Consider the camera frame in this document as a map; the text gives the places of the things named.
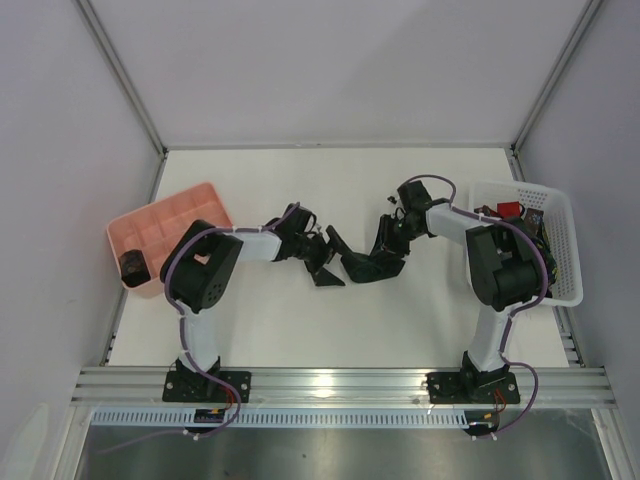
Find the dark green tie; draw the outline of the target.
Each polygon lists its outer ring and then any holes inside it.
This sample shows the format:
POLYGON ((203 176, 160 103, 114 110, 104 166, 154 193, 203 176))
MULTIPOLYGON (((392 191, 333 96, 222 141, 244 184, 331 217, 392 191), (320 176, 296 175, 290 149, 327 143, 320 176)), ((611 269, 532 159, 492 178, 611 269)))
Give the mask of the dark green tie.
POLYGON ((352 253, 343 255, 340 261, 349 279, 357 284, 397 277, 405 266, 405 261, 400 256, 388 252, 377 255, 352 253))

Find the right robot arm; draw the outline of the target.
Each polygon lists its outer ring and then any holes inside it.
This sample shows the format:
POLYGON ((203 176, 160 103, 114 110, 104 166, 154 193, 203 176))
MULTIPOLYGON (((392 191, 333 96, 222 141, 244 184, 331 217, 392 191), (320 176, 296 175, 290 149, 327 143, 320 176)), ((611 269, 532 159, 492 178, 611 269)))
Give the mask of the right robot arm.
POLYGON ((463 354, 456 394, 476 400, 506 381, 505 350, 518 313, 541 302, 549 276, 540 250, 516 220, 500 220, 433 198, 418 175, 398 189, 400 213, 384 215, 371 258, 384 278, 396 276, 410 254, 412 241, 443 237, 466 249, 472 290, 481 303, 472 343, 463 354))

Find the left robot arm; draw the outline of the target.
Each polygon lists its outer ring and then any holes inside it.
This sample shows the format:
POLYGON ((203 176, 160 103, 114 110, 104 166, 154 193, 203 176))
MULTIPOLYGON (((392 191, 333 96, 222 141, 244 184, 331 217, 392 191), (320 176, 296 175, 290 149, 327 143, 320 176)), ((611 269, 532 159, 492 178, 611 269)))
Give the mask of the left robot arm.
POLYGON ((317 287, 343 287, 329 272, 335 250, 317 226, 317 216, 299 203, 282 216, 257 227, 222 227, 196 220, 181 237, 161 268, 167 302, 179 315, 181 352, 167 377, 163 399, 235 401, 236 387, 222 378, 215 325, 202 318, 222 298, 239 262, 304 263, 317 287))

